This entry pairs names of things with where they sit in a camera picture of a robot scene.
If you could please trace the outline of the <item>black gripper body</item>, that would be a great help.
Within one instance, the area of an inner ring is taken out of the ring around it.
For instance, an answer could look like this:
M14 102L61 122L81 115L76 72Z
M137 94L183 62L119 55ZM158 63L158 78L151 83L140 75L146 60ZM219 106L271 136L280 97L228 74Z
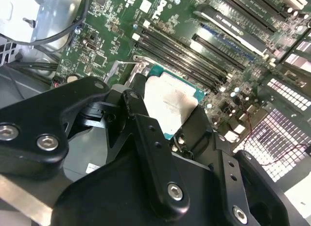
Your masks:
M220 226L212 172L174 156L190 195L190 208L176 226ZM68 186L52 213L54 226L166 226L155 214L136 152L105 165Z

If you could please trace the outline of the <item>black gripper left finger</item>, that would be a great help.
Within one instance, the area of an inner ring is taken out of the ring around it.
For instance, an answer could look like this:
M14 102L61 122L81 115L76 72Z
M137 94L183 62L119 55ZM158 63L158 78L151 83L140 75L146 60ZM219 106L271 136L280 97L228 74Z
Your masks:
M69 152L76 117L89 104L103 102L109 91L97 78L85 77L2 108L1 173L28 178L55 175ZM190 201L186 193L180 200L169 195L170 184L182 187L183 182L159 124L148 116L138 93L126 90L121 100L152 209L166 220L177 220Z

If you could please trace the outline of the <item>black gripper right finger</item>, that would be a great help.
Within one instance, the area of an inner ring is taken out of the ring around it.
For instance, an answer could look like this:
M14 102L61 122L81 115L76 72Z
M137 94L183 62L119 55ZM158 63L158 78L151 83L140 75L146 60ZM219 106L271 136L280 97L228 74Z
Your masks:
M182 125L186 148L207 166L211 218L216 226L302 226L304 218L255 158L233 153L228 141L212 129L202 106Z

